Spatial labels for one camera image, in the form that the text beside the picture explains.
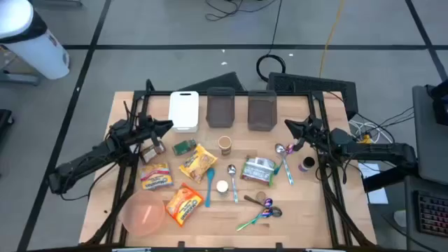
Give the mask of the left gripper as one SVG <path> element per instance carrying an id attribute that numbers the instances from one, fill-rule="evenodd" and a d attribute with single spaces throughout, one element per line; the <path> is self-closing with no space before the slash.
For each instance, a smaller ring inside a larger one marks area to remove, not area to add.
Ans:
<path id="1" fill-rule="evenodd" d="M 156 139 L 157 137 L 163 137 L 173 125 L 172 120 L 156 120 L 152 117 L 139 118 L 139 138 Z"/>

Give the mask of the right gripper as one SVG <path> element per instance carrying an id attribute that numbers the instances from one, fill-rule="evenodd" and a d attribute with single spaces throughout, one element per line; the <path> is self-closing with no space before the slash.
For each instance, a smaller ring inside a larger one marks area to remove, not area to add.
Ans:
<path id="1" fill-rule="evenodd" d="M 284 120 L 284 122 L 294 139 L 300 139 L 303 136 L 307 141 L 320 141 L 324 138 L 323 121 L 320 118 L 309 116 L 306 119 L 305 130 L 302 122 L 289 119 Z"/>

